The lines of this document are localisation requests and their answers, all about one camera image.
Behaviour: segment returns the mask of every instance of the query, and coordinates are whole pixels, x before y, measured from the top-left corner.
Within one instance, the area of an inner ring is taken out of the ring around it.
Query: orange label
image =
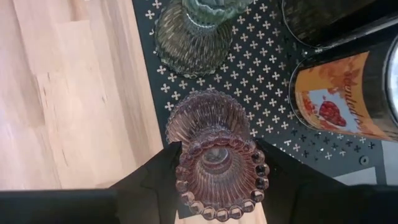
[[[299,71],[295,97],[301,115],[318,129],[391,140],[373,123],[362,94],[369,52]]]

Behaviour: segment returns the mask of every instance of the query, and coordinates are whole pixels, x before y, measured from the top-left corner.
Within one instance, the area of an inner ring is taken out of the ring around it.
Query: black can
[[[312,47],[332,47],[398,23],[395,0],[283,0],[290,32]]]
[[[398,27],[312,55],[295,69],[290,104],[306,126],[398,141]]]

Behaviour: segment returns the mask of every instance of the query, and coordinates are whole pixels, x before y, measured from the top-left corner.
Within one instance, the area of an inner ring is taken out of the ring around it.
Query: glass base
[[[162,63],[186,78],[215,73],[232,43],[232,23],[201,24],[181,0],[171,0],[155,27],[156,52]]]

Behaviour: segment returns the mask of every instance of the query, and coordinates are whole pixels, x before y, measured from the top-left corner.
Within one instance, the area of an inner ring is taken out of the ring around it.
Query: food can
[[[398,1],[283,0],[289,31],[301,43],[331,47],[398,22]]]
[[[304,59],[290,104],[312,129],[398,141],[397,27]]]

